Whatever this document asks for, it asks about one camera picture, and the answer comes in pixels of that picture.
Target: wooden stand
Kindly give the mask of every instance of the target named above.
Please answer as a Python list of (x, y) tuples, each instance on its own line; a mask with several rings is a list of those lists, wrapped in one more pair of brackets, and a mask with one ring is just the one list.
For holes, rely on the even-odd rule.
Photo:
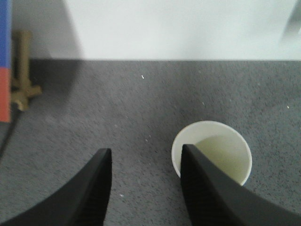
[(18, 104), (20, 111), (28, 109), (28, 99), (42, 93), (40, 86), (32, 86), (29, 79), (29, 45), (32, 37), (30, 31), (15, 31), (12, 39), (17, 43), (17, 75), (14, 76), (12, 61), (12, 80), (11, 84), (17, 90), (11, 94), (11, 102)]

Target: gray carpet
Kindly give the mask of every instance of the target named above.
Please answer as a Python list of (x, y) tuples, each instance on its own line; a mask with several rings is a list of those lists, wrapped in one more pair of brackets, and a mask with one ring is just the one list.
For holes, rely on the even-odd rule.
[(0, 222), (110, 147), (105, 226), (190, 225), (170, 151), (177, 132), (200, 120), (238, 130), (253, 155), (246, 187), (301, 213), (300, 62), (35, 60), (31, 70), (44, 92), (0, 161)]

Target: cup rim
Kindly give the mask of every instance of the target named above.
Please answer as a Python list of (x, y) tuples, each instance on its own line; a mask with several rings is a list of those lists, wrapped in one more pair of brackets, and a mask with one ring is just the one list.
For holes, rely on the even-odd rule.
[(221, 123), (221, 122), (218, 122), (218, 121), (197, 121), (197, 122), (194, 122), (192, 124), (189, 124), (188, 126), (184, 127), (182, 130), (180, 130), (180, 132), (175, 136), (174, 138), (174, 142), (173, 142), (173, 146), (172, 146), (172, 149), (171, 149), (171, 157), (172, 157), (172, 162), (173, 162), (173, 166), (174, 166), (174, 170), (175, 172), (177, 173), (177, 175), (179, 177), (181, 177), (181, 173), (175, 163), (175, 143), (177, 141), (177, 139), (179, 138), (179, 136), (184, 133), (187, 129), (189, 129), (190, 127), (193, 127), (193, 126), (196, 126), (196, 125), (199, 125), (199, 124), (215, 124), (215, 125), (218, 125), (218, 126), (222, 126), (224, 128), (227, 128), (229, 130), (231, 130), (232, 132), (234, 132), (236, 135), (238, 135), (238, 137), (242, 140), (242, 142), (244, 143), (245, 147), (246, 147), (246, 150), (247, 150), (247, 154), (248, 154), (248, 158), (249, 158), (249, 166), (248, 166), (248, 171), (246, 173), (246, 176), (245, 176), (245, 179), (240, 183), (240, 185), (244, 185), (245, 182), (248, 180), (249, 176), (250, 176), (250, 173), (251, 173), (251, 169), (252, 169), (252, 154), (251, 154), (251, 150), (250, 150), (250, 147), (248, 145), (248, 143), (246, 142), (246, 140), (243, 138), (243, 136), (238, 133), (235, 129), (233, 129), (232, 127), (224, 124), (224, 123)]

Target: white wall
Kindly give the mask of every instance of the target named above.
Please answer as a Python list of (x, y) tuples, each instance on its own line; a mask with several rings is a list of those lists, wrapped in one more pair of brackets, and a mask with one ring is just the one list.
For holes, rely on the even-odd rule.
[(301, 59), (280, 43), (296, 0), (14, 0), (13, 28), (32, 57)]

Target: paper cup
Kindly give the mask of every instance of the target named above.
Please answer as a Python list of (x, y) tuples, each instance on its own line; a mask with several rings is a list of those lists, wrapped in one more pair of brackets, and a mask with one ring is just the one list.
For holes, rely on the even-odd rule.
[(252, 168), (245, 139), (233, 128), (216, 121), (198, 121), (182, 129), (174, 139), (171, 155), (180, 177), (183, 144), (194, 144), (220, 170), (243, 185)]

